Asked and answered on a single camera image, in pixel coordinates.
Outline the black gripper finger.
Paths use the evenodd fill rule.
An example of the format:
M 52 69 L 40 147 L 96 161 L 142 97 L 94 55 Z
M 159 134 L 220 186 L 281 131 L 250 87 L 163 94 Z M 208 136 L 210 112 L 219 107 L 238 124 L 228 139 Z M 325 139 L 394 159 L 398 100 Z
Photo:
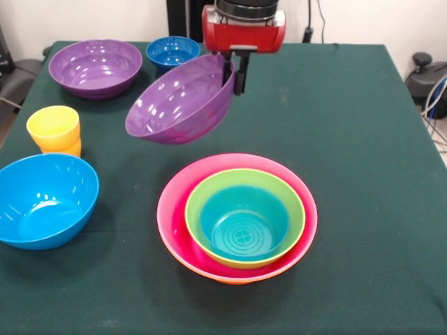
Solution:
M 235 52 L 235 56 L 240 58 L 239 68 L 235 72 L 235 86 L 234 86 L 234 94 L 236 96 L 240 96 L 244 93 L 246 77 L 247 77 L 247 69 L 249 66 L 249 58 L 250 52 Z
M 223 80 L 222 85 L 227 83 L 231 73 L 232 73 L 232 61 L 231 61 L 231 53 L 222 53 L 223 56 Z

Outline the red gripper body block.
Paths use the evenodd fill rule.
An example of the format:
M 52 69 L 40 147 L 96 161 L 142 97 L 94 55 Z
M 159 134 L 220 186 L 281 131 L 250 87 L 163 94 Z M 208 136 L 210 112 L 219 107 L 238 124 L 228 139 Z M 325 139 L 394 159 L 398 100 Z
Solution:
M 275 53 L 284 41 L 286 14 L 277 10 L 268 20 L 243 22 L 226 17 L 214 5 L 206 5 L 202 11 L 202 28 L 203 42 L 210 52 Z

